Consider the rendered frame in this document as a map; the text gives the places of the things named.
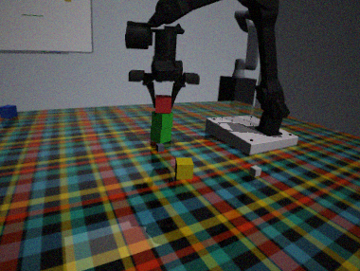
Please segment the green block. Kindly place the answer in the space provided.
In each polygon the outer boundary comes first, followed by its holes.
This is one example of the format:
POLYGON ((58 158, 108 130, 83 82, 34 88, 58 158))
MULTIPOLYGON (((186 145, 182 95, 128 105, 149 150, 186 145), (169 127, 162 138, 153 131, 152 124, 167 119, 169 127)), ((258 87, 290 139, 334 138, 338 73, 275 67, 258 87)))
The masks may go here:
POLYGON ((168 113, 156 113, 152 111, 152 126, 158 129, 167 129, 172 127, 173 112, 168 113))
POLYGON ((151 140, 157 143, 171 141, 171 127, 161 130, 151 126, 151 140))

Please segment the red block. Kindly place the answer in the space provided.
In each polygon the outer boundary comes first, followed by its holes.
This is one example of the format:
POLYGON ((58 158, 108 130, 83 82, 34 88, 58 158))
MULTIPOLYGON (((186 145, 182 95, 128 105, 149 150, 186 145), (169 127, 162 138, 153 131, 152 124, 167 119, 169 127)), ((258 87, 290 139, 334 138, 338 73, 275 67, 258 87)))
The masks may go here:
POLYGON ((155 95, 155 112, 171 113, 171 95, 155 95))

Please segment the blue block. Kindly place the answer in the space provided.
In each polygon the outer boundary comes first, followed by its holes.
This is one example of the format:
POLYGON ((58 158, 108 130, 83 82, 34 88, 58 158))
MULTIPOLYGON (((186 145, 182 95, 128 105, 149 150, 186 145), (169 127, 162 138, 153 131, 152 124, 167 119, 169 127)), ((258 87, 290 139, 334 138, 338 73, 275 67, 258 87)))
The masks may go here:
POLYGON ((6 105, 0 107, 0 116, 1 118, 11 118, 17 116, 17 107, 16 105, 6 105))

